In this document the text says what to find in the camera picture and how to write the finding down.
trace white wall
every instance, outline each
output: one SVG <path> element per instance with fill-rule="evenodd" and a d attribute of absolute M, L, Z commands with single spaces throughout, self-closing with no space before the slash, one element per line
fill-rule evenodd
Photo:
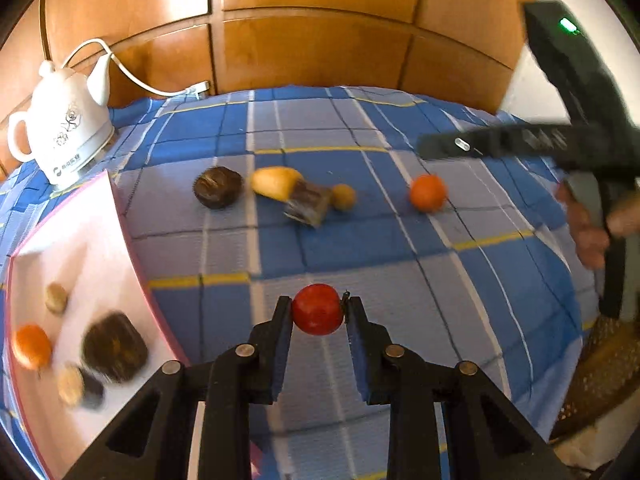
<path fill-rule="evenodd" d="M 640 125 L 640 53 L 604 0 L 562 0 L 609 67 L 628 113 Z M 525 46 L 501 108 L 525 120 L 568 120 L 555 87 Z"/>

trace human hand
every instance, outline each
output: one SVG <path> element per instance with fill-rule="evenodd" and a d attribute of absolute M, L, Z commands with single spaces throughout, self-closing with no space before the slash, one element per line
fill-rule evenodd
<path fill-rule="evenodd" d="M 566 204 L 566 221 L 578 258 L 587 269 L 602 269 L 604 253 L 610 243 L 609 235 L 604 229 L 593 225 L 585 206 L 574 198 L 564 182 L 558 187 L 556 198 Z M 616 206 L 607 216 L 607 227 L 615 237 L 640 232 L 640 193 Z"/>

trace red ball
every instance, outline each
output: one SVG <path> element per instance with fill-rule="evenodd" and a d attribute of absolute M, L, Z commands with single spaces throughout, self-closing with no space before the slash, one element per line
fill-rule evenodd
<path fill-rule="evenodd" d="M 328 335 L 342 324 L 340 296 L 324 283 L 308 285 L 293 298 L 291 310 L 296 326 L 311 335 Z"/>

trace red fruit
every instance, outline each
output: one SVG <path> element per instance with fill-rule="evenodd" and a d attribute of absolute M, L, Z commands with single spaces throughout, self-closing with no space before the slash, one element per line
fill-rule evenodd
<path fill-rule="evenodd" d="M 423 174 L 411 184 L 409 200 L 423 213 L 434 213 L 447 201 L 447 186 L 434 174 Z"/>
<path fill-rule="evenodd" d="M 324 283 L 308 285 L 293 298 L 291 309 L 296 326 L 311 335 L 327 335 L 342 324 L 340 296 Z"/>

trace small orange fruit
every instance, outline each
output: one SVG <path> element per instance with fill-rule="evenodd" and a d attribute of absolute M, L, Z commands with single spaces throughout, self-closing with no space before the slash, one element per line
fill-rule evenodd
<path fill-rule="evenodd" d="M 356 200 L 355 190 L 347 184 L 336 184 L 331 188 L 331 205 L 338 211 L 348 211 Z"/>
<path fill-rule="evenodd" d="M 447 201 L 447 186 L 437 175 L 421 175 L 411 184 L 409 200 L 422 213 L 436 212 Z"/>
<path fill-rule="evenodd" d="M 16 330 L 11 346 L 16 360 L 27 370 L 40 370 L 51 361 L 51 341 L 37 325 L 28 324 Z"/>

